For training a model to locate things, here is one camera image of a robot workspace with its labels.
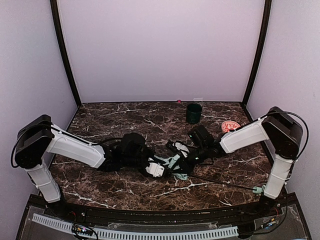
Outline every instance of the black metal frame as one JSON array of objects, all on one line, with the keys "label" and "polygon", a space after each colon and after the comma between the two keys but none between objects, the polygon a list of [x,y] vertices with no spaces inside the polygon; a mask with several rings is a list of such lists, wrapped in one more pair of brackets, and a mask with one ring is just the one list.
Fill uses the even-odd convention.
[{"label": "black metal frame", "polygon": [[69,85],[73,94],[74,101],[78,107],[81,106],[81,99],[77,90],[76,82],[71,70],[68,54],[67,54],[67,49],[65,45],[65,40],[64,40],[64,35],[62,32],[61,28],[61,22],[60,22],[60,17],[59,17],[59,9],[58,9],[58,3],[57,0],[50,0],[51,4],[51,12],[52,12],[52,18],[53,18],[53,23],[54,23],[54,28],[55,28],[55,34],[56,34],[56,39],[59,44],[60,48],[60,54],[61,58],[63,61],[64,69],[66,76],[69,81]]},{"label": "black metal frame", "polygon": [[[280,196],[277,200],[282,207],[286,205],[295,204],[305,234],[311,239],[310,231],[303,215],[301,206],[295,193],[289,193],[287,195],[288,200],[285,196]],[[183,224],[199,224],[199,223],[214,223],[218,222],[221,225],[232,225],[232,226],[243,226],[252,224],[257,218],[254,215],[239,215],[239,211],[246,207],[252,207],[258,204],[257,202],[247,203],[237,206],[227,206],[221,208],[210,208],[203,210],[189,210],[189,211],[136,211],[136,210],[120,210],[120,209],[109,209],[101,207],[90,207],[82,206],[78,204],[70,203],[70,206],[74,208],[82,208],[85,213],[81,223],[94,227],[108,226],[109,223],[123,223],[123,224],[139,224],[139,225],[183,225]],[[44,213],[56,217],[52,212],[46,208],[46,202],[43,197],[31,194],[27,205],[24,209],[24,213],[20,222],[16,239],[21,239],[24,224],[30,206],[35,206],[44,209]],[[276,215],[275,211],[271,211],[268,216]]]},{"label": "black metal frame", "polygon": [[258,45],[256,47],[256,52],[254,56],[254,61],[250,73],[250,77],[246,86],[246,90],[243,96],[242,104],[246,107],[252,92],[252,89],[255,84],[262,52],[265,45],[266,35],[267,35],[267,29],[268,29],[268,23],[269,23],[269,17],[271,12],[271,4],[272,0],[265,0],[264,2],[264,10],[263,10],[263,17],[262,17],[262,23],[261,23],[261,29],[260,29],[260,35],[258,40]]}]

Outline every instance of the dark green cup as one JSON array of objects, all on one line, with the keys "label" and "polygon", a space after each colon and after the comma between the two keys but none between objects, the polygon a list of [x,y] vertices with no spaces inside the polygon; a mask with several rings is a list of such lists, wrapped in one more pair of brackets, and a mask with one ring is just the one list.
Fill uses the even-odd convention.
[{"label": "dark green cup", "polygon": [[186,122],[197,124],[200,122],[202,106],[197,103],[191,103],[186,107]]}]

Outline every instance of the black cable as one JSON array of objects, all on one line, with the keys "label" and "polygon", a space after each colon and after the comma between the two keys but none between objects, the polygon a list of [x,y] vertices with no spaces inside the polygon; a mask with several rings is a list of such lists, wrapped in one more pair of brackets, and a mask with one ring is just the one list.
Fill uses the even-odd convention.
[{"label": "black cable", "polygon": [[16,157],[16,149],[17,149],[17,145],[19,143],[19,141],[22,139],[22,137],[31,129],[35,129],[35,128],[39,128],[39,127],[46,127],[49,128],[48,125],[46,124],[38,124],[38,125],[32,125],[26,129],[24,129],[24,131],[21,133],[21,135],[18,137],[18,139],[16,140],[13,148],[12,148],[12,152],[11,152],[11,167],[13,167],[14,169],[18,168],[19,165],[14,165],[14,158]]},{"label": "black cable", "polygon": [[99,240],[99,236],[98,236],[97,232],[96,232],[92,227],[86,226],[86,225],[84,225],[84,224],[82,224],[82,223],[77,223],[77,215],[74,215],[74,216],[75,216],[75,221],[65,220],[65,219],[61,218],[60,216],[58,216],[48,205],[46,205],[46,207],[47,207],[47,209],[50,210],[50,212],[51,212],[56,218],[61,219],[63,222],[66,222],[66,223],[69,223],[69,224],[73,224],[73,225],[76,224],[76,225],[85,227],[85,228],[87,228],[87,229],[90,229],[90,230],[93,232],[93,234],[95,235],[96,240]]},{"label": "black cable", "polygon": [[227,183],[227,182],[223,182],[223,181],[218,181],[218,180],[213,180],[213,179],[209,179],[209,178],[206,178],[206,177],[203,177],[203,176],[198,176],[198,175],[195,175],[195,174],[189,174],[189,176],[197,178],[197,179],[202,179],[202,180],[206,180],[206,181],[209,181],[209,182],[213,182],[213,183],[216,183],[216,184],[228,185],[230,187],[235,187],[235,188],[239,188],[239,189],[254,190],[253,188],[250,188],[250,187],[240,186],[240,185]]},{"label": "black cable", "polygon": [[[96,233],[96,231],[95,230],[93,230],[91,227],[89,227],[89,226],[84,226],[84,225],[81,225],[81,224],[78,224],[78,223],[72,223],[73,225],[79,225],[79,226],[82,226],[82,227],[85,227],[85,228],[87,228],[87,229],[90,229],[92,232],[93,232],[93,234],[95,235],[95,240],[99,240],[99,236],[98,236],[98,234]],[[79,239],[79,240],[84,240],[84,239],[89,239],[90,237],[85,237],[85,236],[80,236],[76,231],[75,232],[72,232],[73,234],[75,234],[77,237],[77,239]]]},{"label": "black cable", "polygon": [[67,135],[67,136],[69,136],[70,138],[76,139],[76,140],[78,140],[78,141],[80,141],[80,142],[82,142],[82,143],[84,143],[84,144],[91,144],[92,146],[97,146],[97,145],[101,145],[101,144],[104,144],[104,143],[109,142],[109,141],[121,140],[121,139],[122,139],[121,137],[111,137],[111,138],[106,138],[106,139],[104,139],[104,140],[102,140],[102,141],[99,141],[99,142],[97,142],[97,143],[92,143],[92,142],[90,142],[90,141],[87,141],[87,140],[82,139],[81,137],[77,137],[77,136],[75,136],[75,135],[73,135],[73,134],[71,134],[71,133],[68,133],[68,132],[65,132],[65,131],[61,131],[61,130],[55,128],[55,127],[51,127],[51,128],[52,128],[53,130],[57,131],[57,132],[61,132],[63,135]]},{"label": "black cable", "polygon": [[269,233],[272,233],[273,231],[275,231],[277,228],[279,228],[281,226],[281,224],[284,223],[284,221],[286,220],[286,217],[288,215],[288,194],[287,194],[287,191],[284,190],[284,193],[285,193],[285,198],[286,198],[286,201],[285,201],[285,214],[284,214],[284,217],[282,219],[281,222],[279,222],[273,229],[271,229],[270,231],[267,231],[267,232],[254,232],[253,235],[262,235],[262,234],[269,234]]},{"label": "black cable", "polygon": [[286,203],[285,203],[285,214],[284,214],[284,217],[282,219],[281,222],[279,222],[273,229],[271,229],[270,231],[266,231],[266,232],[257,232],[257,231],[260,231],[263,229],[263,227],[259,227],[253,231],[250,231],[250,232],[238,232],[239,235],[242,235],[242,236],[245,236],[245,235],[262,235],[262,234],[269,234],[269,233],[272,233],[273,231],[275,231],[276,229],[278,229],[281,224],[283,224],[283,222],[285,221],[286,217],[287,217],[287,214],[288,214],[288,194],[287,194],[287,191],[284,190],[284,193],[285,193],[285,198],[286,198]]},{"label": "black cable", "polygon": [[114,140],[121,140],[122,137],[111,137],[111,138],[106,138],[102,141],[99,141],[97,143],[92,143],[93,146],[96,146],[96,145],[101,145],[101,144],[104,144],[106,142],[109,142],[109,141],[114,141]]},{"label": "black cable", "polygon": [[296,158],[294,159],[295,161],[301,156],[301,154],[305,151],[306,149],[306,146],[308,144],[308,141],[309,141],[309,128],[308,128],[308,124],[306,123],[306,121],[301,117],[299,116],[298,114],[294,113],[294,112],[290,112],[290,111],[275,111],[275,112],[269,112],[265,115],[263,115],[262,117],[260,117],[260,119],[264,118],[264,117],[267,117],[267,116],[270,116],[270,115],[274,115],[274,114],[288,114],[288,115],[292,115],[292,116],[295,116],[297,117],[298,119],[301,120],[301,122],[303,122],[304,126],[305,126],[305,130],[306,130],[306,139],[305,139],[305,143],[303,145],[303,148],[301,149],[300,153],[296,156]]}]

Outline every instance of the wire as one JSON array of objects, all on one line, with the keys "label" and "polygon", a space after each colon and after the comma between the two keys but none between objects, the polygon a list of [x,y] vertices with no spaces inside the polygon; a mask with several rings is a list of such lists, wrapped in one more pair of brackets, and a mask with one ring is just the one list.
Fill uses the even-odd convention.
[{"label": "wire", "polygon": [[272,233],[273,231],[275,231],[276,229],[278,229],[278,228],[281,226],[281,224],[284,223],[284,221],[286,220],[287,214],[288,214],[288,194],[287,194],[287,191],[286,191],[286,190],[284,191],[284,193],[285,193],[285,198],[286,198],[286,201],[285,201],[285,214],[284,214],[284,217],[283,217],[283,219],[282,219],[281,222],[279,222],[279,223],[278,223],[273,229],[271,229],[270,231],[257,232],[257,231],[260,231],[260,230],[263,229],[263,227],[260,226],[259,228],[255,229],[255,230],[253,230],[253,231],[250,231],[250,232],[238,232],[239,235],[244,236],[244,235],[262,235],[262,234],[269,234],[269,233]]},{"label": "wire", "polygon": [[104,139],[104,140],[102,140],[102,141],[99,141],[98,143],[93,143],[92,145],[93,145],[93,146],[101,145],[101,144],[104,144],[104,143],[109,142],[109,141],[121,140],[121,139],[122,139],[122,137],[111,137],[111,138],[106,138],[106,139]]},{"label": "wire", "polygon": [[271,229],[270,231],[267,231],[267,232],[255,232],[253,233],[253,235],[262,235],[262,234],[269,234],[269,233],[272,233],[273,231],[275,231],[277,228],[279,228],[281,226],[281,224],[284,223],[284,221],[286,220],[286,217],[288,215],[288,194],[287,194],[287,191],[285,190],[284,191],[285,193],[285,198],[286,198],[286,202],[285,202],[285,214],[284,214],[284,217],[282,219],[281,222],[278,223],[277,226],[275,226],[273,229]]},{"label": "wire", "polygon": [[[93,232],[93,234],[95,235],[95,240],[99,240],[99,236],[98,236],[98,234],[96,233],[96,231],[95,230],[93,230],[91,227],[89,227],[89,226],[84,226],[84,225],[81,225],[81,224],[78,224],[78,223],[73,223],[73,225],[79,225],[79,226],[82,226],[82,227],[85,227],[85,228],[87,228],[87,229],[90,229],[92,232]],[[79,239],[79,240],[84,240],[84,239],[89,239],[90,237],[85,237],[85,236],[80,236],[76,231],[75,232],[72,232],[73,234],[75,234],[77,237],[76,237],[76,239]]]},{"label": "wire", "polygon": [[209,178],[206,178],[206,177],[203,177],[203,176],[198,176],[198,175],[195,175],[195,174],[189,174],[189,176],[197,178],[197,179],[202,179],[202,180],[206,180],[206,181],[209,181],[209,182],[213,182],[213,183],[216,183],[216,184],[228,185],[230,187],[235,187],[235,188],[239,188],[239,189],[254,190],[253,188],[250,188],[250,187],[240,186],[240,185],[227,183],[227,182],[223,182],[223,181],[218,181],[218,180],[213,180],[213,179],[209,179]]},{"label": "wire", "polygon": [[270,116],[270,115],[274,115],[274,114],[289,114],[289,115],[292,115],[292,116],[295,116],[297,117],[298,119],[301,120],[301,122],[303,122],[304,126],[305,126],[305,130],[306,130],[306,139],[305,139],[305,143],[303,145],[303,148],[301,149],[300,153],[296,156],[296,158],[294,159],[295,161],[301,156],[301,154],[305,151],[306,149],[306,146],[308,144],[308,141],[309,141],[309,128],[308,128],[308,124],[306,123],[306,121],[301,117],[299,116],[298,114],[294,113],[294,112],[290,112],[290,111],[275,111],[275,112],[269,112],[265,115],[263,115],[262,117],[260,117],[260,119],[264,118],[264,117],[267,117],[267,116]]},{"label": "wire", "polygon": [[72,215],[74,215],[74,217],[75,217],[75,220],[72,221],[72,220],[65,220],[65,219],[61,218],[61,217],[58,216],[48,205],[46,205],[46,207],[47,207],[47,209],[50,210],[50,212],[51,212],[56,218],[61,219],[63,222],[70,223],[70,224],[73,224],[73,225],[76,224],[76,225],[85,227],[85,228],[87,228],[87,229],[90,229],[90,230],[93,232],[93,234],[95,235],[96,240],[99,240],[99,236],[98,236],[97,232],[96,232],[92,227],[83,225],[83,224],[81,224],[81,223],[77,223],[77,215],[76,215],[76,213],[75,213],[74,211],[69,212],[69,214],[72,214]]},{"label": "wire", "polygon": [[275,207],[274,207],[273,209],[276,211],[276,217],[278,217],[278,216],[279,216],[279,211],[278,211],[278,209],[276,209]]}]

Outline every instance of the light green connector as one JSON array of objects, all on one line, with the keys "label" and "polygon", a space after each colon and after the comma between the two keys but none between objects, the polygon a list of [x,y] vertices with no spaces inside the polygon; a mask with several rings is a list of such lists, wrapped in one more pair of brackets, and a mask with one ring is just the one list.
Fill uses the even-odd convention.
[{"label": "light green connector", "polygon": [[254,194],[262,194],[266,188],[266,185],[262,185],[262,187],[254,186],[252,192]]}]

